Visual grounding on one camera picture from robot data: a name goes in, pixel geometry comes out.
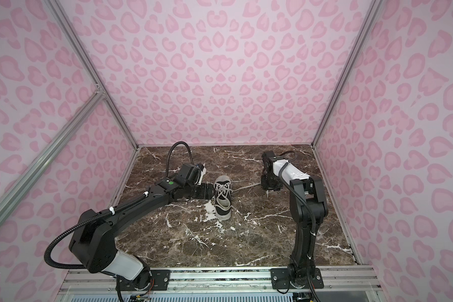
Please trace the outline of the black white canvas sneaker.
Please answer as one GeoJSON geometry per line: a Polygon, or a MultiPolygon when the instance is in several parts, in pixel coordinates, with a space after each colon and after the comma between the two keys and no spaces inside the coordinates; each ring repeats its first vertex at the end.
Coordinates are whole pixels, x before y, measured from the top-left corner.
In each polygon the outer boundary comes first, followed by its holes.
{"type": "Polygon", "coordinates": [[[232,182],[231,179],[222,175],[219,176],[214,185],[215,215],[220,221],[228,220],[231,217],[232,206],[232,182]]]}

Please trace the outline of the white shoelace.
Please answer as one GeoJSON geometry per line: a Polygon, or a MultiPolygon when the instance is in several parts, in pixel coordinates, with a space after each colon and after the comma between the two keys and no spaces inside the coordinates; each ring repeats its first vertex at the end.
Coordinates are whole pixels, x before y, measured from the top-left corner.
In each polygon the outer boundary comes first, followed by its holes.
{"type": "Polygon", "coordinates": [[[226,215],[230,212],[233,200],[233,193],[241,190],[250,189],[252,187],[259,186],[260,184],[252,184],[238,189],[232,188],[231,181],[217,181],[214,184],[215,196],[214,196],[214,205],[215,210],[220,215],[226,215]]]}

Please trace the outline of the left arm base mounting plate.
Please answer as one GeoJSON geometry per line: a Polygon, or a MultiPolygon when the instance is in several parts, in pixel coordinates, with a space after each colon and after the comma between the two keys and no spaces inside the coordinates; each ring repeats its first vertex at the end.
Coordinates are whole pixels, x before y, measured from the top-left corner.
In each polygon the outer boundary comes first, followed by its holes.
{"type": "Polygon", "coordinates": [[[166,291],[171,278],[171,271],[167,269],[152,269],[141,272],[138,277],[130,281],[119,276],[116,290],[119,291],[166,291]]]}

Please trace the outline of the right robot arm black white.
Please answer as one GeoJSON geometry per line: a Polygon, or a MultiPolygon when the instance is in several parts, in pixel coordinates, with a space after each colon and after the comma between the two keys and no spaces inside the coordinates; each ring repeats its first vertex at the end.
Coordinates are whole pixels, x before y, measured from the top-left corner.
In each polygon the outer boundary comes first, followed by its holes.
{"type": "Polygon", "coordinates": [[[322,289],[322,275],[315,265],[315,243],[328,215],[323,181],[299,170],[284,154],[277,156],[274,152],[265,152],[262,162],[262,188],[279,191],[285,187],[289,191],[290,214],[296,223],[294,249],[287,267],[289,286],[322,289]]]}

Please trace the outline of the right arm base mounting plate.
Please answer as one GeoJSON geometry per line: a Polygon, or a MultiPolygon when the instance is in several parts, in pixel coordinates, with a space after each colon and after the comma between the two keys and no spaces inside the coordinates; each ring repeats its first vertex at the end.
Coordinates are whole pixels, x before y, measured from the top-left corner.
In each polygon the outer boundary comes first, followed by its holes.
{"type": "MultiPolygon", "coordinates": [[[[288,268],[273,268],[270,269],[269,272],[271,274],[271,284],[273,289],[310,289],[307,278],[298,278],[294,281],[294,278],[291,277],[288,268]]],[[[312,283],[314,289],[323,289],[325,287],[321,271],[318,268],[315,268],[314,270],[312,283]]]]}

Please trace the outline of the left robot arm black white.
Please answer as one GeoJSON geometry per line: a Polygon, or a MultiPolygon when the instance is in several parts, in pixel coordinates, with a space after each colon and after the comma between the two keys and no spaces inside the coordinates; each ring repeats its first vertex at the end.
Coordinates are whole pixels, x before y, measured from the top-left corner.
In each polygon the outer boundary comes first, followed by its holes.
{"type": "Polygon", "coordinates": [[[85,211],[76,225],[49,244],[44,261],[57,269],[87,269],[90,273],[114,274],[134,283],[137,288],[145,288],[152,279],[150,268],[138,257],[120,251],[116,246],[117,236],[154,210],[183,198],[210,200],[214,192],[211,183],[183,184],[168,178],[158,181],[126,203],[100,212],[85,211]],[[69,250],[79,264],[64,264],[52,259],[54,248],[69,235],[72,236],[69,250]]]}

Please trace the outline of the aluminium front rail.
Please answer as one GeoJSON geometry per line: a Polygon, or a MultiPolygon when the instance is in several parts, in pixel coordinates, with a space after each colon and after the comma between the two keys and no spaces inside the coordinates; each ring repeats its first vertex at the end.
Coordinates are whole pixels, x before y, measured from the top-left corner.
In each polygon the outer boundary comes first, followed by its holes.
{"type": "Polygon", "coordinates": [[[119,291],[116,279],[86,270],[65,277],[56,301],[386,301],[370,266],[320,266],[323,289],[273,289],[270,269],[154,268],[171,271],[166,291],[119,291]]]}

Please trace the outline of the right corner aluminium post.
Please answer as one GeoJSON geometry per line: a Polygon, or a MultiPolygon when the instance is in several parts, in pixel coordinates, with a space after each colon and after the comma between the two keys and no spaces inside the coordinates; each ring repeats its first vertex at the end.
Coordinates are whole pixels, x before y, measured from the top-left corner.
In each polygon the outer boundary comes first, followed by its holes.
{"type": "Polygon", "coordinates": [[[341,75],[338,78],[334,91],[331,95],[331,98],[329,99],[326,111],[321,119],[317,133],[314,136],[313,142],[311,144],[312,149],[316,149],[319,146],[323,132],[327,128],[327,123],[333,114],[336,104],[340,99],[346,84],[349,81],[350,75],[356,65],[359,56],[362,53],[362,49],[365,46],[368,36],[372,32],[372,29],[374,28],[374,25],[377,22],[380,13],[383,11],[384,6],[385,1],[383,0],[371,1],[370,7],[366,13],[366,17],[361,25],[356,39],[353,42],[352,48],[343,66],[341,75]]]}

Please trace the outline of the corner aluminium post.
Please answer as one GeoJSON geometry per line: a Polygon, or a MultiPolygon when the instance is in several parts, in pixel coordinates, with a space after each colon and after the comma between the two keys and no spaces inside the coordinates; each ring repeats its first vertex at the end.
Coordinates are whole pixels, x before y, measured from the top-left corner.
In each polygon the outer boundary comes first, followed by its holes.
{"type": "Polygon", "coordinates": [[[361,25],[356,39],[353,42],[352,48],[343,66],[341,75],[338,78],[334,91],[331,95],[331,98],[329,99],[326,111],[321,119],[317,133],[314,136],[313,142],[311,144],[312,149],[316,149],[319,146],[323,132],[327,128],[327,123],[333,114],[336,104],[340,99],[346,84],[349,81],[350,75],[356,65],[359,56],[362,53],[362,49],[365,46],[368,36],[372,32],[372,29],[374,28],[374,25],[377,22],[380,13],[383,11],[384,6],[385,1],[383,0],[371,1],[370,7],[366,13],[366,17],[361,25]]]}
{"type": "Polygon", "coordinates": [[[109,91],[106,89],[104,85],[104,81],[99,76],[98,69],[94,66],[93,61],[86,51],[81,39],[79,38],[78,34],[74,30],[72,22],[69,20],[67,14],[64,11],[60,1],[56,0],[46,0],[45,4],[47,5],[48,9],[50,10],[52,16],[54,17],[55,21],[57,22],[58,26],[62,30],[63,34],[65,35],[66,39],[69,41],[70,46],[75,51],[75,54],[78,57],[78,60],[82,64],[83,68],[87,72],[88,76],[92,79],[94,85],[96,86],[98,92],[104,95],[106,104],[112,113],[113,117],[115,118],[116,122],[118,123],[119,128],[122,130],[123,134],[126,136],[127,140],[133,147],[135,151],[140,149],[139,144],[137,143],[136,139],[133,137],[131,130],[129,129],[125,119],[120,114],[117,105],[112,100],[112,97],[109,91]]]}

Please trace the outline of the diagonal aluminium frame bar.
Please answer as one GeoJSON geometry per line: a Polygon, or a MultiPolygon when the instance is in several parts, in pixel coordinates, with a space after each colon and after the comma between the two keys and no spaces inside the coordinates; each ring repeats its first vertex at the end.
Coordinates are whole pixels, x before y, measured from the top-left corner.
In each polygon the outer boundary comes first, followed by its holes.
{"type": "Polygon", "coordinates": [[[1,196],[0,228],[103,99],[103,90],[96,90],[88,102],[76,112],[10,189],[1,196]]]}

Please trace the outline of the left corner aluminium post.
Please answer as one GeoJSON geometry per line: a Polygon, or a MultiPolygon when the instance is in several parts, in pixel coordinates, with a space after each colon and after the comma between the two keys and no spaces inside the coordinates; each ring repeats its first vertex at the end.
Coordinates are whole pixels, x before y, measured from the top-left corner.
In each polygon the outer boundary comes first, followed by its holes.
{"type": "Polygon", "coordinates": [[[98,69],[94,66],[93,61],[86,51],[81,39],[79,38],[78,34],[74,30],[72,22],[69,20],[67,14],[64,11],[60,1],[56,0],[46,0],[45,4],[47,5],[48,9],[50,10],[52,16],[54,17],[55,21],[57,22],[58,26],[62,30],[63,34],[65,35],[66,39],[69,41],[70,46],[75,51],[75,54],[78,57],[78,60],[82,64],[83,68],[87,72],[88,76],[92,79],[94,85],[96,86],[98,92],[104,95],[106,104],[112,113],[113,117],[115,118],[116,122],[118,123],[119,128],[122,130],[123,134],[126,136],[127,140],[133,147],[135,151],[140,149],[139,144],[137,143],[136,139],[133,137],[131,130],[129,129],[125,119],[120,114],[117,105],[112,100],[112,97],[109,91],[106,89],[104,85],[104,81],[99,76],[98,69]]]}

